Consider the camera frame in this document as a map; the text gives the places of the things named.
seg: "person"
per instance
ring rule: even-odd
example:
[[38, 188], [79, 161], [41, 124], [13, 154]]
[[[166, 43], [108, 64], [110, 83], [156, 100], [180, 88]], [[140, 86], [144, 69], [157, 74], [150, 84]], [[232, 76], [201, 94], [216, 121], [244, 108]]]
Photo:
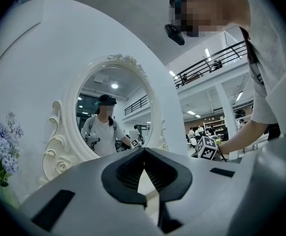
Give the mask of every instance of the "person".
[[193, 132], [194, 132], [194, 136], [196, 138], [196, 140], [200, 140], [201, 139], [201, 135], [199, 134], [198, 132], [198, 129], [197, 128], [193, 128]]
[[94, 145], [94, 151], [100, 156], [116, 153], [116, 138], [121, 139], [122, 142], [131, 147], [130, 139], [126, 137], [116, 120], [113, 120], [111, 117], [115, 104], [115, 98], [107, 94], [101, 95], [95, 103], [97, 106], [95, 114], [97, 116], [88, 118], [82, 128], [81, 134], [83, 138], [86, 132], [94, 133], [97, 138], [100, 138], [100, 141]]
[[217, 60], [214, 60], [213, 64], [212, 64], [212, 67], [211, 67], [211, 70], [210, 70], [210, 73], [215, 71], [218, 67], [218, 62]]
[[240, 130], [244, 125], [244, 120], [240, 119], [239, 121], [237, 121], [237, 128], [238, 130]]
[[214, 135], [214, 128], [213, 128], [213, 125], [211, 125], [209, 128], [208, 128], [208, 132], [211, 134], [211, 136]]
[[194, 131], [193, 131], [193, 128], [190, 128], [189, 136], [190, 136], [190, 138], [194, 137]]
[[193, 147], [193, 148], [195, 148], [197, 150], [198, 143], [197, 143], [197, 140], [194, 137], [192, 137], [190, 139], [190, 143], [191, 143], [191, 147]]
[[198, 125], [198, 133], [202, 136], [204, 134], [204, 129]]
[[217, 69], [221, 69], [221, 68], [223, 67], [221, 60], [219, 59], [219, 60], [217, 61], [217, 63], [218, 63], [218, 67], [216, 68], [216, 70], [217, 70]]
[[134, 130], [132, 130], [132, 134], [131, 134], [131, 140], [133, 141], [134, 139], [137, 139], [138, 141], [140, 141], [140, 132], [138, 130], [138, 126], [134, 126]]
[[284, 21], [269, 0], [170, 0], [170, 10], [172, 25], [188, 36], [219, 31], [229, 24], [240, 27], [247, 48], [256, 108], [251, 119], [220, 145], [219, 150], [227, 154], [250, 145], [269, 124], [277, 123], [266, 97], [286, 74]]

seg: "white wall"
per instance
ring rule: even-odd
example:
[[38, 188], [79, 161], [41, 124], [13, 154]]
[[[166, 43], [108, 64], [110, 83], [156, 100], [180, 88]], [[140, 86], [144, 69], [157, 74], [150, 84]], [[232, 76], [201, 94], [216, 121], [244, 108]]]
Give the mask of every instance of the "white wall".
[[123, 126], [125, 128], [125, 134], [130, 136], [130, 131], [134, 129], [134, 123], [130, 123], [130, 122], [124, 122]]
[[[41, 22], [19, 37], [29, 19]], [[10, 46], [11, 39], [16, 41]], [[107, 15], [72, 0], [30, 0], [2, 19], [0, 46], [10, 46], [0, 53], [0, 121], [12, 110], [25, 133], [20, 169], [9, 179], [20, 201], [40, 185], [42, 158], [54, 128], [49, 122], [53, 102], [63, 101], [72, 81], [98, 57], [135, 57], [155, 88], [169, 150], [187, 154], [170, 74], [144, 43]]]
[[242, 32], [238, 26], [234, 26], [226, 32], [229, 36], [226, 35], [228, 45], [234, 45], [235, 43], [241, 42], [244, 40]]

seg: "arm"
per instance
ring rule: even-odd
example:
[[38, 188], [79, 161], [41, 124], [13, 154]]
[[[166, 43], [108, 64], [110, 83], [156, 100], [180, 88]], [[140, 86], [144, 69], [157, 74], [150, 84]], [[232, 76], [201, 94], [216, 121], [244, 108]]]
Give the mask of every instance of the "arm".
[[83, 125], [83, 128], [82, 128], [82, 131], [81, 131], [81, 135], [82, 135], [83, 139], [84, 139], [85, 132], [88, 131], [89, 120], [90, 120], [90, 118], [88, 118], [88, 119], [85, 121], [85, 123], [84, 123], [84, 125]]
[[121, 138], [122, 142], [125, 143], [127, 146], [131, 147], [131, 140], [128, 137]]
[[220, 145], [221, 152], [228, 154], [249, 146], [265, 132], [266, 128], [267, 124], [258, 123], [253, 120], [248, 121], [234, 137]]

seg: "green leaf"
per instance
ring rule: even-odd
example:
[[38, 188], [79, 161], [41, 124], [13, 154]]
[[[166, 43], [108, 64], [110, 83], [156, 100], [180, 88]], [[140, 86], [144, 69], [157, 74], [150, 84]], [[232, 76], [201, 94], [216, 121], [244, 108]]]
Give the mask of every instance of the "green leaf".
[[1, 177], [1, 178], [5, 178], [5, 175], [6, 175], [5, 169], [1, 170], [1, 171], [0, 171], [0, 177]]

